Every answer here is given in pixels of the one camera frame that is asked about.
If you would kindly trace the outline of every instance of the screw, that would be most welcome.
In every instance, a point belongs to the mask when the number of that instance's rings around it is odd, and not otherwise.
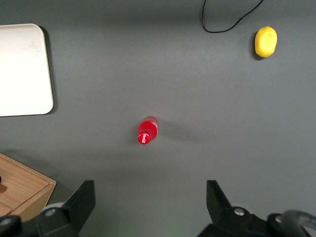
[[[243,216],[245,214],[241,208],[235,208],[234,213],[238,216]]]
[[[281,216],[276,216],[276,221],[281,223]]]
[[[7,224],[10,224],[11,222],[12,222],[12,220],[10,218],[6,218],[0,222],[0,226],[5,226]]]
[[[55,214],[55,212],[56,212],[55,209],[50,209],[47,212],[45,212],[45,216],[52,216]]]

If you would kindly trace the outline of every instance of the black cable wire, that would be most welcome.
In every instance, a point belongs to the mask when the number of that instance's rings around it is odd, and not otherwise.
[[[246,17],[247,15],[249,15],[250,13],[252,13],[258,6],[260,6],[260,4],[263,2],[263,0],[261,0],[252,10],[250,10],[249,12],[247,12],[246,14],[244,14],[232,27],[230,27],[227,30],[223,30],[223,31],[209,31],[204,24],[204,9],[205,9],[205,4],[206,4],[207,0],[204,0],[204,4],[203,4],[203,9],[202,9],[202,25],[203,25],[203,29],[206,32],[209,33],[223,33],[223,32],[227,32],[230,31],[232,28],[234,28],[244,17]]]

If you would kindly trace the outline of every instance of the gray table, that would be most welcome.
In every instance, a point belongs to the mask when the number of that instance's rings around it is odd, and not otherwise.
[[[259,1],[212,0],[229,27]],[[48,115],[0,118],[0,152],[55,179],[50,203],[85,179],[97,204],[81,236],[195,237],[210,222],[206,180],[261,218],[316,214],[316,1],[265,0],[236,28],[208,34],[201,0],[0,3],[0,25],[45,31]],[[263,26],[274,55],[254,56]],[[137,144],[138,123],[160,121]]]

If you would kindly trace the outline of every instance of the white tray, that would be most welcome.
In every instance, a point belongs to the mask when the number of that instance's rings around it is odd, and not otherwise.
[[[47,114],[53,108],[43,31],[0,26],[0,116]]]

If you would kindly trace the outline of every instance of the red bottle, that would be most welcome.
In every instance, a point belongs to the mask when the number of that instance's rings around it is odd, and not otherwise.
[[[154,116],[144,118],[138,127],[138,141],[140,144],[148,144],[158,134],[158,120]]]

